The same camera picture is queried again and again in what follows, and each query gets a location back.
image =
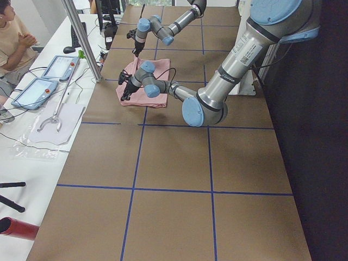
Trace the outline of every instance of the label sticker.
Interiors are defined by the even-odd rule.
[[[261,50],[261,45],[243,35],[233,47],[232,52],[236,56],[237,61],[249,67]]]

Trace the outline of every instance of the brown table surface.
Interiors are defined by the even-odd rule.
[[[188,127],[173,97],[160,109],[120,105],[140,10],[125,11],[28,260],[311,260],[260,88],[229,96],[226,120],[210,127]],[[142,16],[168,25],[186,10]],[[140,57],[170,58],[175,81],[197,90],[239,22],[237,8],[207,8],[170,46],[149,33]]]

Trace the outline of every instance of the silver pole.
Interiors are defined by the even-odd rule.
[[[126,9],[126,4],[128,4],[128,1],[121,0],[121,4],[122,4],[122,11],[124,12]]]
[[[67,15],[70,19],[72,28],[74,29],[78,41],[81,44],[82,50],[86,56],[87,63],[89,67],[91,68],[91,71],[94,75],[94,78],[96,82],[100,82],[102,79],[102,75],[100,73],[99,67],[97,65],[97,62],[94,58],[91,46],[88,43],[88,38],[86,35],[85,30],[82,27],[80,17],[77,14],[76,7],[74,5],[74,2],[71,0],[61,0],[63,3],[63,6],[67,12]]]

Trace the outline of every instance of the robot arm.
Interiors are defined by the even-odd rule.
[[[174,36],[180,33],[189,23],[196,18],[201,18],[206,10],[207,0],[188,0],[191,9],[186,11],[181,17],[175,20],[168,27],[161,24],[161,18],[153,15],[149,19],[141,18],[138,22],[136,30],[131,30],[127,34],[127,38],[133,38],[135,41],[135,49],[133,53],[139,56],[145,47],[146,37],[149,32],[159,38],[165,45],[170,45],[174,41]]]
[[[310,40],[319,31],[319,0],[253,0],[246,31],[222,62],[206,87],[192,91],[176,82],[154,78],[147,61],[130,77],[129,98],[142,85],[149,97],[167,93],[183,102],[182,114],[190,126],[214,125],[227,115],[225,100],[230,91],[270,45]]]

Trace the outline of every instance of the pink cloth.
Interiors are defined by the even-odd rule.
[[[140,58],[134,57],[134,61],[128,64],[125,68],[125,71],[128,74],[135,74],[136,68],[140,67],[140,65],[146,60],[142,60]],[[162,60],[156,60],[151,61],[156,67],[156,70],[154,72],[155,78],[160,76],[164,71],[168,70],[170,68],[170,60],[169,59],[162,59]],[[158,78],[159,80],[169,80],[169,71],[166,71],[161,77]],[[149,98],[147,97],[144,88],[140,88],[137,92],[133,93],[130,96],[129,101],[121,101],[121,97],[123,95],[123,92],[125,90],[127,83],[124,82],[122,85],[119,85],[116,88],[117,96],[119,97],[119,101],[121,105],[128,106],[128,105],[137,105],[137,106],[149,106],[153,108],[161,108],[167,106],[167,98],[168,94],[160,94],[155,98]]]

